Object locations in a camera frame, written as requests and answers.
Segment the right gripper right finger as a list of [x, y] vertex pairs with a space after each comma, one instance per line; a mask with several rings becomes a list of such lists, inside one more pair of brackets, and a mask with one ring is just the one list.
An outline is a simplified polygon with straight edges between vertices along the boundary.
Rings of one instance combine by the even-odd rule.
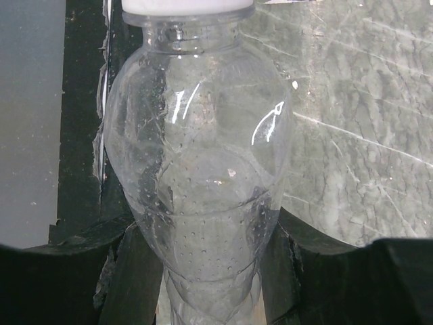
[[262, 260], [268, 324], [431, 324], [432, 241], [357, 248], [283, 210]]

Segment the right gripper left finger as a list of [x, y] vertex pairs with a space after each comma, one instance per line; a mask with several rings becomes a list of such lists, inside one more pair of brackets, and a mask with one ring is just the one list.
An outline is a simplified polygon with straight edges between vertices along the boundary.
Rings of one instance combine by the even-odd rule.
[[162, 264], [133, 216], [59, 244], [1, 246], [2, 324], [155, 324]]

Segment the clear bottle blue cap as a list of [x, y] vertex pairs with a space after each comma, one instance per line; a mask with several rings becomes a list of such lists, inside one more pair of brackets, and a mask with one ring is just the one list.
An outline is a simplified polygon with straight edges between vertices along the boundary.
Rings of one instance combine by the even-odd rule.
[[164, 266], [173, 324], [251, 324], [259, 262], [279, 217], [289, 93], [246, 43], [244, 9], [140, 16], [143, 44], [108, 96], [104, 142], [133, 216]]

